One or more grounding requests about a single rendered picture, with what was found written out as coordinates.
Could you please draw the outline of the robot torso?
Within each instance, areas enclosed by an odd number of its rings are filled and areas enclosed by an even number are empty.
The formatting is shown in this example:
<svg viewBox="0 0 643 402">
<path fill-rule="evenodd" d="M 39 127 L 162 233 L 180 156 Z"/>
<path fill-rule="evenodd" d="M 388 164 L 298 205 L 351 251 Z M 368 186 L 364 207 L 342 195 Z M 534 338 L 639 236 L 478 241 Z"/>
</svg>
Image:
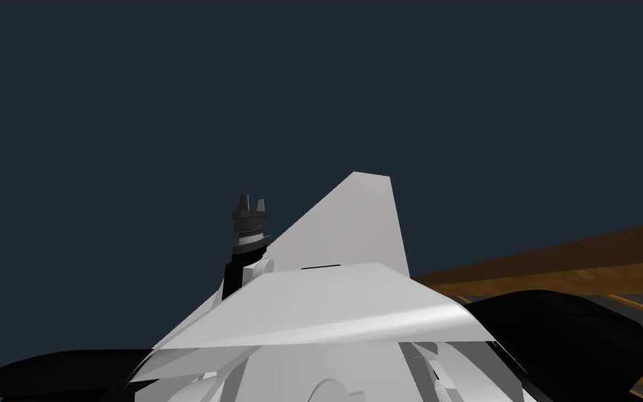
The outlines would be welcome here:
<svg viewBox="0 0 643 402">
<path fill-rule="evenodd" d="M 495 344 L 410 279 L 391 180 L 354 172 L 131 382 L 134 402 L 538 402 Z"/>
</svg>

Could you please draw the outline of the brown wooden furniture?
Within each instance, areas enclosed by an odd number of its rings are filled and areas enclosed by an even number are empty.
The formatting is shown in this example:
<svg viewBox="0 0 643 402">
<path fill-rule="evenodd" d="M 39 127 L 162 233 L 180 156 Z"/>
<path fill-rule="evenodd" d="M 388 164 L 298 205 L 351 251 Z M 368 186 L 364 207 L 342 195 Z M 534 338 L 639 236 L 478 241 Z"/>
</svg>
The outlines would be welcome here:
<svg viewBox="0 0 643 402">
<path fill-rule="evenodd" d="M 576 295 L 643 326 L 643 226 L 424 274 L 416 280 L 465 306 L 525 290 Z M 630 393 L 643 402 L 643 376 Z"/>
</svg>

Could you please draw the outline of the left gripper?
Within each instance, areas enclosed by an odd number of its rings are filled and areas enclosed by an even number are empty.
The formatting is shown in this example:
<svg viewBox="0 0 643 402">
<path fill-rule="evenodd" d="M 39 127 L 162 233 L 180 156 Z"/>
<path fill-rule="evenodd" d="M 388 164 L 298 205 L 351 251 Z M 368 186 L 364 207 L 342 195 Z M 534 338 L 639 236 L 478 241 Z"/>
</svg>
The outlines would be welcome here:
<svg viewBox="0 0 643 402">
<path fill-rule="evenodd" d="M 235 221 L 234 231 L 239 233 L 239 237 L 250 237 L 264 232 L 264 226 L 266 225 L 266 219 L 268 217 L 264 199 L 257 201 L 255 211 L 249 209 L 249 195 L 240 195 L 238 211 L 232 212 L 232 219 Z"/>
</svg>

